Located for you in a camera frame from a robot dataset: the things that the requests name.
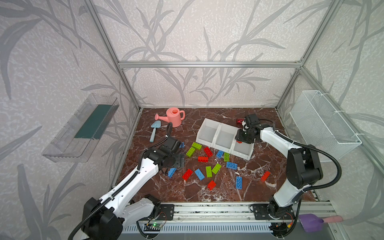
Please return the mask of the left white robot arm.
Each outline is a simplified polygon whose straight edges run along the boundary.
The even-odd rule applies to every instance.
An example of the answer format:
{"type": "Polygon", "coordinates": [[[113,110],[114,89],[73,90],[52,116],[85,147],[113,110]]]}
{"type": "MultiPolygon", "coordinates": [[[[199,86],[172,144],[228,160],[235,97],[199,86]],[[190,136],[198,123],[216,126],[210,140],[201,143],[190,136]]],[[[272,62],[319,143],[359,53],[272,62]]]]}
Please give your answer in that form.
{"type": "Polygon", "coordinates": [[[98,200],[90,198],[85,203],[82,221],[70,233],[70,240],[78,231],[89,240],[116,240],[125,227],[152,214],[160,203],[156,198],[145,197],[133,204],[130,201],[152,177],[175,165],[181,141],[172,137],[172,129],[169,123],[165,137],[142,151],[138,165],[119,184],[98,200]]]}

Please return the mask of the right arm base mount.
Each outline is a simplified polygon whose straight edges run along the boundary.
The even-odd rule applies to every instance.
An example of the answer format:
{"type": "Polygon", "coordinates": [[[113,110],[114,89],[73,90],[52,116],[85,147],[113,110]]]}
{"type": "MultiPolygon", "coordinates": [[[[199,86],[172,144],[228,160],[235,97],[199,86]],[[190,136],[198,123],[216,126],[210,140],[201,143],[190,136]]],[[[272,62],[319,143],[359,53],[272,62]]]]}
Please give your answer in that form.
{"type": "Polygon", "coordinates": [[[292,206],[281,208],[275,204],[252,204],[250,211],[256,220],[294,220],[292,206]]]}

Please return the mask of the red lego bottom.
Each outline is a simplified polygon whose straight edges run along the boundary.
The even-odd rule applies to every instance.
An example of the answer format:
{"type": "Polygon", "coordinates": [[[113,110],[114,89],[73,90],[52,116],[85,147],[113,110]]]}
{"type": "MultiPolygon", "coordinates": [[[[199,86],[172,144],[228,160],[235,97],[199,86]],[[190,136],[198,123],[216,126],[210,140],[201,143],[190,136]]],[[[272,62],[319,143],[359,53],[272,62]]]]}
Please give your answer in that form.
{"type": "Polygon", "coordinates": [[[214,181],[210,181],[207,185],[207,188],[212,191],[216,187],[216,183],[214,181]]]}

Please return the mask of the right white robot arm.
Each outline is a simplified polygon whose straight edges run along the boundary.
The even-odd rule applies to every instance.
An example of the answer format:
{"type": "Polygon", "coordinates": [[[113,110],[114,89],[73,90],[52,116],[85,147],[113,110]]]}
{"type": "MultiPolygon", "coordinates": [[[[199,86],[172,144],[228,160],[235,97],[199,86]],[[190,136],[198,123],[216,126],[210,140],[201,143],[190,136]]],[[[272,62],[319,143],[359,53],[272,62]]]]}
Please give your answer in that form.
{"type": "Polygon", "coordinates": [[[292,205],[301,200],[304,193],[331,187],[341,179],[342,167],[336,158],[313,145],[305,145],[288,138],[276,128],[274,121],[260,119],[256,114],[243,118],[242,128],[238,129],[235,139],[246,144],[254,144],[257,140],[266,142],[287,158],[287,179],[273,195],[267,208],[273,219],[281,218],[292,205]],[[316,186],[317,181],[324,176],[319,155],[330,159],[335,164],[337,173],[330,182],[316,186]]]}

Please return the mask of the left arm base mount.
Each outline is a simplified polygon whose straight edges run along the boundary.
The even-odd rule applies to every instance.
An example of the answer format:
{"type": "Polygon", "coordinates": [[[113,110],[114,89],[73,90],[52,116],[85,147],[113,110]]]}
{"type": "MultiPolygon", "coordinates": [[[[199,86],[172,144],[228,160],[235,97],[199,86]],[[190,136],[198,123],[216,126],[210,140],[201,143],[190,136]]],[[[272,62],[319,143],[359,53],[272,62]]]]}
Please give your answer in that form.
{"type": "Polygon", "coordinates": [[[174,204],[157,204],[148,217],[142,220],[172,221],[175,213],[174,204]]]}

